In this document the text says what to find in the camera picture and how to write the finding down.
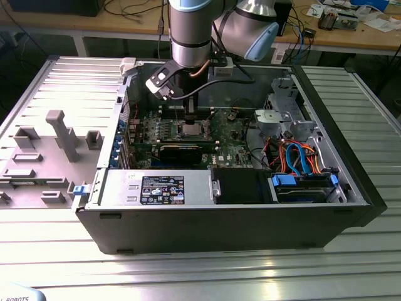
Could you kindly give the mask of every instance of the motherboard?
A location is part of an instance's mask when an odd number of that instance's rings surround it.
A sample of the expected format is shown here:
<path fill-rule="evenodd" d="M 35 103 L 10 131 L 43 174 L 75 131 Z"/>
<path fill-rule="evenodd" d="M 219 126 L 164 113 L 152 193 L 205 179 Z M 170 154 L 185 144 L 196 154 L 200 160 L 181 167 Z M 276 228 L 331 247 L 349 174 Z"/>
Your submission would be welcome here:
<path fill-rule="evenodd" d="M 245 144 L 249 112 L 205 110 L 185 124 L 179 110 L 149 112 L 129 122 L 134 169 L 252 168 Z"/>

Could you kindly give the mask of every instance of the table leg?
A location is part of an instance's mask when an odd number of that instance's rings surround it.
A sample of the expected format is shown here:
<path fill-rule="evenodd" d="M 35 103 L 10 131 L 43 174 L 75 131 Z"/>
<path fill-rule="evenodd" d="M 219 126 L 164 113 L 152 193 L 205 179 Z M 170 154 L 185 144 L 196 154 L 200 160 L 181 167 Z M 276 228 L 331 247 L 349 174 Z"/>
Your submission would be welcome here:
<path fill-rule="evenodd" d="M 272 47 L 275 48 L 275 50 L 271 59 L 271 63 L 280 65 L 283 61 L 286 50 L 289 48 L 289 43 L 274 43 Z"/>
<path fill-rule="evenodd" d="M 76 52 L 78 56 L 88 56 L 88 50 L 86 49 L 85 43 L 82 36 L 73 36 Z"/>

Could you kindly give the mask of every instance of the blue cable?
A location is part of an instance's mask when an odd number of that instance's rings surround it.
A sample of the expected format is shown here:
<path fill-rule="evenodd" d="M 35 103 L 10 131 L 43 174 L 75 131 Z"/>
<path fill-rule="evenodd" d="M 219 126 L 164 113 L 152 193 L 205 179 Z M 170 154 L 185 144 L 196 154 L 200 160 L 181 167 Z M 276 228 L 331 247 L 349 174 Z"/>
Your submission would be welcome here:
<path fill-rule="evenodd" d="M 301 175 L 301 173 L 293 166 L 293 164 L 291 163 L 291 159 L 289 157 L 289 152 L 294 146 L 297 147 L 298 150 L 299 150 L 299 156 L 301 157 L 301 165 L 302 165 L 304 173 L 305 174 L 311 174 L 312 172 L 311 172 L 309 166 L 306 163 L 306 155 L 305 155 L 305 152 L 304 152 L 303 148 L 300 145 L 295 144 L 295 143 L 291 143 L 289 146 L 287 146 L 286 161 L 287 161 L 288 167 L 291 168 L 291 170 L 293 172 L 295 172 L 297 176 Z"/>
<path fill-rule="evenodd" d="M 299 60 L 299 56 L 300 56 L 301 53 L 302 53 L 303 37 L 302 37 L 302 32 L 301 32 L 300 28 L 299 28 L 297 25 L 295 25 L 295 24 L 291 24 L 291 25 L 294 26 L 294 27 L 298 30 L 299 38 L 300 38 L 300 40 L 301 40 L 301 44 L 300 44 L 300 46 L 299 46 L 299 52 L 298 52 L 298 54 L 296 55 L 295 61 L 294 61 L 294 65 L 296 65 L 297 62 L 298 62 L 298 60 Z"/>

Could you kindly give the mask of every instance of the white cable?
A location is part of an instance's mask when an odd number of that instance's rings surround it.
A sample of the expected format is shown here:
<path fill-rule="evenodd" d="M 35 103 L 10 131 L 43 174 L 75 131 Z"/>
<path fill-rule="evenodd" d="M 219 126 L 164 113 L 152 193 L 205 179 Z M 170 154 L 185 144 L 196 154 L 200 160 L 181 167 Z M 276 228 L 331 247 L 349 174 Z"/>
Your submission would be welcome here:
<path fill-rule="evenodd" d="M 23 50 L 22 50 L 22 52 L 21 52 L 21 66 L 22 66 L 24 69 L 25 69 L 25 66 L 24 66 L 24 52 L 25 52 L 26 43 L 29 41 L 29 39 L 30 39 L 30 37 L 29 37 L 29 36 L 26 36 L 26 40 L 25 40 L 24 45 L 23 45 Z"/>

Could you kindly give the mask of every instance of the white label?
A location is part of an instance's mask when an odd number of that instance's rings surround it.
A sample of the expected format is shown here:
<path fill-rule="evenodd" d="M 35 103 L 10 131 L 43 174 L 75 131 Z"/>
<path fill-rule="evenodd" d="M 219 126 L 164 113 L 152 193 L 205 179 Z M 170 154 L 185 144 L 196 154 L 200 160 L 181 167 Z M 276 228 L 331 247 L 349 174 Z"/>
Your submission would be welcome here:
<path fill-rule="evenodd" d="M 140 171 L 128 172 L 125 177 L 127 180 L 142 180 L 143 172 Z"/>

